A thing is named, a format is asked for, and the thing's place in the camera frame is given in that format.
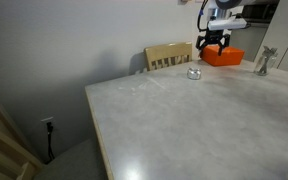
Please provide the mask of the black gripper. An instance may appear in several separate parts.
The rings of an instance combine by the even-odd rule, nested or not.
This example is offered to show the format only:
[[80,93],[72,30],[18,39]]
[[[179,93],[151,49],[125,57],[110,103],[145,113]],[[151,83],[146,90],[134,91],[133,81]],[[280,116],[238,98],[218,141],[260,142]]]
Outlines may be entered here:
[[[221,39],[224,38],[224,43],[222,44],[220,41]],[[202,51],[207,43],[208,44],[218,44],[219,42],[219,50],[218,50],[218,55],[221,56],[222,51],[229,46],[230,44],[230,35],[229,34],[224,34],[222,30],[207,30],[205,36],[199,35],[197,37],[196,45],[195,47]]]

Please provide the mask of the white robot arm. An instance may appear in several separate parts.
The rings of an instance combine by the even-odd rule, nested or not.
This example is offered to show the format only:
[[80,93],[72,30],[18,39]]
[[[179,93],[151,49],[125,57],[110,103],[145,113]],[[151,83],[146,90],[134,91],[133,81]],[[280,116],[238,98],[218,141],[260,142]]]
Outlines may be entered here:
[[[228,15],[230,9],[254,3],[255,0],[203,0],[197,16],[197,29],[205,35],[199,35],[196,48],[203,54],[204,49],[210,45],[217,45],[218,55],[230,45],[230,35],[225,30],[246,29],[250,24],[241,14]],[[204,9],[208,7],[208,19],[205,28],[201,27],[201,18]]]

